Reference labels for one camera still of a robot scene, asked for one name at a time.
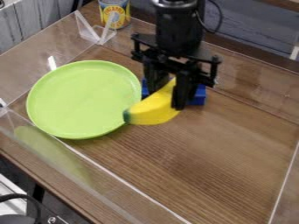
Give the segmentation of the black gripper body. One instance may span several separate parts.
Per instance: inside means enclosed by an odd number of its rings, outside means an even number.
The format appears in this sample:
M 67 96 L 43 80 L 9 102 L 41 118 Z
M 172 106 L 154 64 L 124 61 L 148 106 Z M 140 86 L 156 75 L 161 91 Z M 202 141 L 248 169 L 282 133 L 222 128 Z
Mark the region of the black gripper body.
M 186 70 L 198 84 L 214 86 L 221 58 L 210 53 L 204 44 L 196 49 L 174 53 L 157 46 L 153 34 L 134 33 L 130 39 L 134 45 L 130 52 L 134 61 L 142 64 L 142 57 L 153 58 L 166 63 L 169 74 L 176 75 L 180 70 Z

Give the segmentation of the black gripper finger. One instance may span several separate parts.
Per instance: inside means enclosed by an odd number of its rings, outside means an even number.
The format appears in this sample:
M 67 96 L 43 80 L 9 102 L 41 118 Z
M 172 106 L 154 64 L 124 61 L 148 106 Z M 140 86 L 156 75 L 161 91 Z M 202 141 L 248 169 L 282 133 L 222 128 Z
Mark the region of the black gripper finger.
M 154 93 L 169 81 L 166 63 L 157 59 L 142 57 L 144 78 L 149 94 Z
M 174 86 L 172 88 L 172 108 L 182 110 L 189 99 L 193 98 L 198 83 L 193 80 L 192 73 L 180 70 L 176 74 Z

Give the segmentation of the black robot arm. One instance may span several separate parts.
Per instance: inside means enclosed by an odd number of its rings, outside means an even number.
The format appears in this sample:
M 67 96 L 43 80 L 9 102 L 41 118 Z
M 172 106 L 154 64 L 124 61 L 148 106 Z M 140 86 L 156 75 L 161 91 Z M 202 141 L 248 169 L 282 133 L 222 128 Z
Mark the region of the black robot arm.
M 221 59 L 202 44 L 204 34 L 213 33 L 204 24 L 205 3 L 210 0 L 150 0 L 154 33 L 134 33 L 132 59 L 142 64 L 149 93 L 168 81 L 170 107 L 184 109 L 198 85 L 216 84 Z

